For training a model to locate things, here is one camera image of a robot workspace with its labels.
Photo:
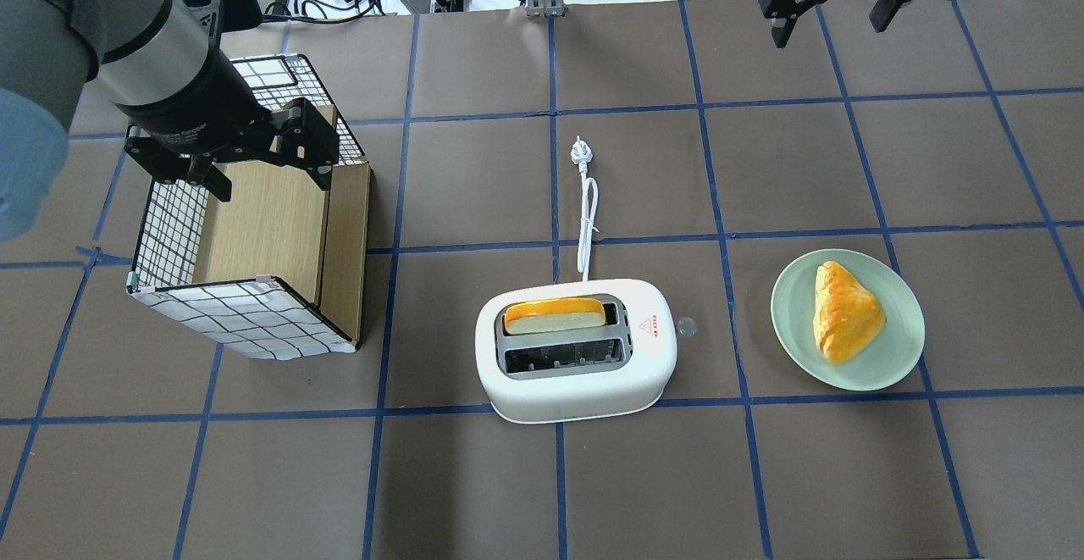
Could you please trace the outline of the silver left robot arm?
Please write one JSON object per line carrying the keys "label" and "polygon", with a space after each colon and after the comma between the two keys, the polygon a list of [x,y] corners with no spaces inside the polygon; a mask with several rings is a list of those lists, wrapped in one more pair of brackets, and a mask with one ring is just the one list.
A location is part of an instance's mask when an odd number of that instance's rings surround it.
{"label": "silver left robot arm", "polygon": [[259,103],[220,49],[263,22],[257,0],[3,0],[1,233],[36,222],[69,156],[85,84],[127,116],[125,151],[158,183],[229,201],[224,164],[302,169],[330,188],[340,138],[315,105]]}

